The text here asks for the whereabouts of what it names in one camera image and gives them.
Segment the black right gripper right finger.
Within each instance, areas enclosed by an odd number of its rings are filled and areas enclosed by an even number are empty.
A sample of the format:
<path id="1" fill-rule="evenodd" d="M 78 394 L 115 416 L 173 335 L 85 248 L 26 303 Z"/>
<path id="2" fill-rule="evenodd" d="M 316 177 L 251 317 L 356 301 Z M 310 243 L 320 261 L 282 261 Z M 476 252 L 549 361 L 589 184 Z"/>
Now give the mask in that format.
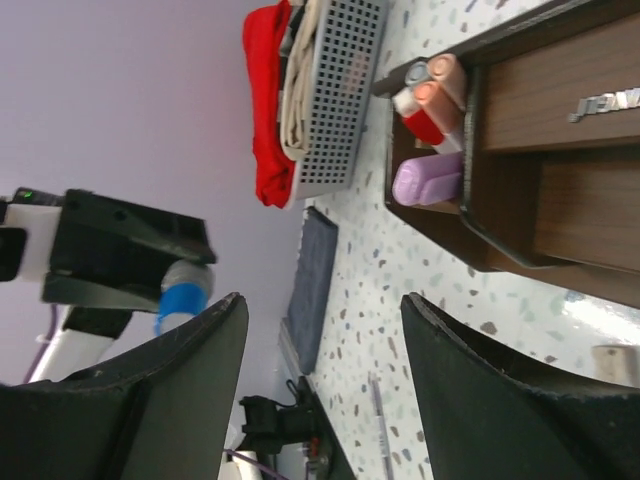
<path id="1" fill-rule="evenodd" d="M 638 478 L 637 389 L 534 360 L 417 293 L 401 317 L 435 478 Z"/>

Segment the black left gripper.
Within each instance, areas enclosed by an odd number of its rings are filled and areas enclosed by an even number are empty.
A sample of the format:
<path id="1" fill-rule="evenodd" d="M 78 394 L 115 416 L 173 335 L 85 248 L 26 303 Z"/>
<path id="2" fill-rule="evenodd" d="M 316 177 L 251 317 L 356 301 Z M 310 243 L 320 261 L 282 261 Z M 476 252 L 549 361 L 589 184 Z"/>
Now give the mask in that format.
<path id="1" fill-rule="evenodd" d="M 63 199 L 41 300 L 155 312 L 162 280 L 180 260 L 217 262 L 204 220 L 71 189 Z"/>

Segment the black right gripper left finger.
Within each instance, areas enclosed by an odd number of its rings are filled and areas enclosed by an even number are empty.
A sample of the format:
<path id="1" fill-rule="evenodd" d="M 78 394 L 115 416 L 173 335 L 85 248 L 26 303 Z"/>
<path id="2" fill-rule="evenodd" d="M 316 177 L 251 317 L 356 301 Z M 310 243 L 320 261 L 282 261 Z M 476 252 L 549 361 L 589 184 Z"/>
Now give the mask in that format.
<path id="1" fill-rule="evenodd" d="M 63 380 L 2 386 L 2 478 L 217 478 L 248 321 L 231 293 Z"/>

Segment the grey purple pen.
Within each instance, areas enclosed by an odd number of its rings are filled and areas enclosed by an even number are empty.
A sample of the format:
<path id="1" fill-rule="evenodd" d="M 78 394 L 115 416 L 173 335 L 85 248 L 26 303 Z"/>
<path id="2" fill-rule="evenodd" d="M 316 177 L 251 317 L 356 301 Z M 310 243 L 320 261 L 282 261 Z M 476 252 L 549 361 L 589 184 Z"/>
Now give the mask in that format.
<path id="1" fill-rule="evenodd" d="M 379 380 L 374 372 L 369 373 L 369 384 L 371 388 L 374 413 L 378 423 L 378 444 L 381 453 L 382 464 L 386 480 L 393 480 L 393 467 L 389 450 L 389 440 L 386 431 L 386 423 L 383 412 L 383 403 L 379 388 Z"/>

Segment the beige eraser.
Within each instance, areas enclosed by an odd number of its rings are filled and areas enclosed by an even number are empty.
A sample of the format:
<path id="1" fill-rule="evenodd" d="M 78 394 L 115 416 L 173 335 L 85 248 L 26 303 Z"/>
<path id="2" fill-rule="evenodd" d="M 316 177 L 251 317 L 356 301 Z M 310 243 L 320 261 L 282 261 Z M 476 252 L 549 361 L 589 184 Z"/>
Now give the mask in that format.
<path id="1" fill-rule="evenodd" d="M 597 345 L 591 348 L 598 380 L 639 388 L 639 347 Z"/>

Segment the pink highlighter marker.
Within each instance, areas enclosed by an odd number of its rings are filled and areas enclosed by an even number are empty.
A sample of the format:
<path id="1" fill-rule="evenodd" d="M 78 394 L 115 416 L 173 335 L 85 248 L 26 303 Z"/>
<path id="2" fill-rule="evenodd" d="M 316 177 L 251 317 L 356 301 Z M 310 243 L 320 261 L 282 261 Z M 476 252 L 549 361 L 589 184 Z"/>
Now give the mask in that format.
<path id="1" fill-rule="evenodd" d="M 429 206 L 454 199 L 462 177 L 461 152 L 412 158 L 398 167 L 391 191 L 403 206 Z"/>

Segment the brown wooden desk organizer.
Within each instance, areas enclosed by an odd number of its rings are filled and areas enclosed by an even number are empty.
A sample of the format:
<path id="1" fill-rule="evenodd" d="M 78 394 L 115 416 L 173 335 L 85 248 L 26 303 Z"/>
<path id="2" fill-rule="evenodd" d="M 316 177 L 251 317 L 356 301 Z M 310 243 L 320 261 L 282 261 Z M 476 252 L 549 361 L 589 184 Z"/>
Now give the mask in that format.
<path id="1" fill-rule="evenodd" d="M 399 219 L 481 271 L 639 278 L 639 5 L 550 1 L 453 48 L 470 81 L 460 199 Z"/>

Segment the red white marker pen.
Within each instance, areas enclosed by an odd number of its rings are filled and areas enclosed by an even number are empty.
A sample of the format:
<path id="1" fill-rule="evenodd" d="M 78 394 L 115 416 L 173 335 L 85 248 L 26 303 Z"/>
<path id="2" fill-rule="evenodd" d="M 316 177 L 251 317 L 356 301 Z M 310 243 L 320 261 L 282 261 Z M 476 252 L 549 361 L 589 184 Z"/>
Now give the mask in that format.
<path id="1" fill-rule="evenodd" d="M 438 153 L 449 153 L 449 148 L 444 143 L 443 133 L 418 104 L 409 87 L 400 90 L 392 98 L 392 102 L 402 123 L 417 140 Z"/>

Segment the blue grey stamp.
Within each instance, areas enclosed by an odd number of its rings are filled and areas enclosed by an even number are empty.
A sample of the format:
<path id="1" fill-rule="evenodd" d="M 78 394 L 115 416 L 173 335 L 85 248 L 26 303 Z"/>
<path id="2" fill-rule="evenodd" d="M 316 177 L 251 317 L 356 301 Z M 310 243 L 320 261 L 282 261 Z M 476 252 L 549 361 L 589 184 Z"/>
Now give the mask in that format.
<path id="1" fill-rule="evenodd" d="M 154 323 L 160 336 L 202 313 L 213 293 L 214 274 L 207 265 L 186 260 L 175 262 L 161 283 L 161 296 Z"/>

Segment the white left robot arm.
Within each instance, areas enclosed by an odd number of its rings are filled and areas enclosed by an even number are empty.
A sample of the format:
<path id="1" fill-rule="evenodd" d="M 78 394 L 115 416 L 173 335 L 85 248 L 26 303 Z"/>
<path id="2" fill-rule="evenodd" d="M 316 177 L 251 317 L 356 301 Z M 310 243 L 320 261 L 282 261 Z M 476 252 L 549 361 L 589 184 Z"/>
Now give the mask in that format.
<path id="1" fill-rule="evenodd" d="M 1 200 L 1 280 L 40 287 L 51 320 L 26 380 L 97 364 L 134 313 L 160 336 L 202 313 L 213 293 L 204 220 L 69 189 L 19 188 Z"/>

